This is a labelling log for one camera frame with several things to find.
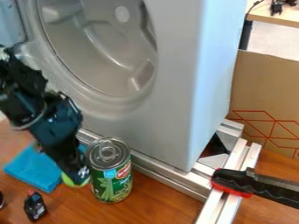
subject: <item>can lid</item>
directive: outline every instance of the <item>can lid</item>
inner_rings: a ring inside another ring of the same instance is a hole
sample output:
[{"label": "can lid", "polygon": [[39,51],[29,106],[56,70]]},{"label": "can lid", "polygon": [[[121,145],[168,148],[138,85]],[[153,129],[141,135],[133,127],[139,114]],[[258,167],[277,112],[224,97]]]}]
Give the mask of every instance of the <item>can lid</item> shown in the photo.
[{"label": "can lid", "polygon": [[130,148],[120,139],[103,137],[87,149],[87,161],[95,170],[111,170],[128,159]]}]

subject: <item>metal bracket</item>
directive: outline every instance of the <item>metal bracket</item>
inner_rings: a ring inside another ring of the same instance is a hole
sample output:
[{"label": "metal bracket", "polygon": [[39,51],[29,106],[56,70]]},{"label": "metal bracket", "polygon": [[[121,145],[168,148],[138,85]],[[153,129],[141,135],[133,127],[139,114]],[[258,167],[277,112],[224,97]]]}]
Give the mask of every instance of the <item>metal bracket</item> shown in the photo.
[{"label": "metal bracket", "polygon": [[[247,147],[247,141],[240,138],[244,125],[225,120],[217,134],[230,155],[220,154],[200,158],[191,171],[181,171],[171,165],[158,161],[132,150],[133,168],[167,186],[205,202],[204,209],[196,223],[231,223],[239,208],[241,198],[212,189],[211,176],[216,168],[224,167],[234,170],[245,170],[255,167],[261,146],[253,144]],[[81,130],[79,140],[90,144],[101,136]]]}]

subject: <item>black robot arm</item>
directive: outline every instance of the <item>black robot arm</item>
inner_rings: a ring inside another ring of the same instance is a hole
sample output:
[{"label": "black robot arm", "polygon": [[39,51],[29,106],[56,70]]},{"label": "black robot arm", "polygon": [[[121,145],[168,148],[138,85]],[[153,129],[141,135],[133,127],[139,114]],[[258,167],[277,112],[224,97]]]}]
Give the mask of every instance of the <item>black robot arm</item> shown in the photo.
[{"label": "black robot arm", "polygon": [[46,92],[41,71],[22,63],[12,48],[0,46],[0,110],[16,130],[28,130],[42,150],[77,186],[89,179],[76,134],[82,114],[62,93]]}]

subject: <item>pull tab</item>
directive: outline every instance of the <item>pull tab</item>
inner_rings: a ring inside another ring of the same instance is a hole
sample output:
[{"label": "pull tab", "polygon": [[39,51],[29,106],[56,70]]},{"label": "pull tab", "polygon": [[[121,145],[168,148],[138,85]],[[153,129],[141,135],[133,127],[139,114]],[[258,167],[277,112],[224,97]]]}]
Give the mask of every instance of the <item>pull tab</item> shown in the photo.
[{"label": "pull tab", "polygon": [[115,145],[111,142],[111,140],[107,139],[100,143],[99,154],[100,155],[97,159],[102,159],[104,161],[115,159]]}]

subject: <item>tin can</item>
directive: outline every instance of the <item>tin can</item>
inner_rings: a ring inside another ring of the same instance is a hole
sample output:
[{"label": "tin can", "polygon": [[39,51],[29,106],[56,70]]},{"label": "tin can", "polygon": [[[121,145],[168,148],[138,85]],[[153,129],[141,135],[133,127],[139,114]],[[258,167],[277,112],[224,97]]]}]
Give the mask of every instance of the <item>tin can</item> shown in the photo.
[{"label": "tin can", "polygon": [[87,163],[94,196],[105,203],[117,203],[132,189],[130,148],[120,139],[103,137],[89,145]]}]

